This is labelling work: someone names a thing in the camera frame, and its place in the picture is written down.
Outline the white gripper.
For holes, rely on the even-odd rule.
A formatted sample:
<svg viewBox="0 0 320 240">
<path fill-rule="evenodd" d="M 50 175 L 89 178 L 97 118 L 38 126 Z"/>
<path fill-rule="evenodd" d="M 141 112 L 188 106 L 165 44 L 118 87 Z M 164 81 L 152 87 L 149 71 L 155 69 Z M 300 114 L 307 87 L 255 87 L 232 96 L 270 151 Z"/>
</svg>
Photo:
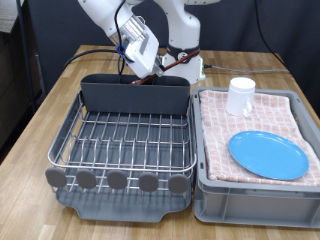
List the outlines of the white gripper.
<svg viewBox="0 0 320 240">
<path fill-rule="evenodd" d="M 161 60 L 157 56 L 158 47 L 158 39 L 149 28 L 142 33 L 141 40 L 135 40 L 128 45 L 126 55 L 132 60 L 129 66 L 139 78 L 149 75 L 153 66 L 155 67 L 154 73 L 158 77 L 164 75 L 164 69 L 160 67 Z"/>
</svg>

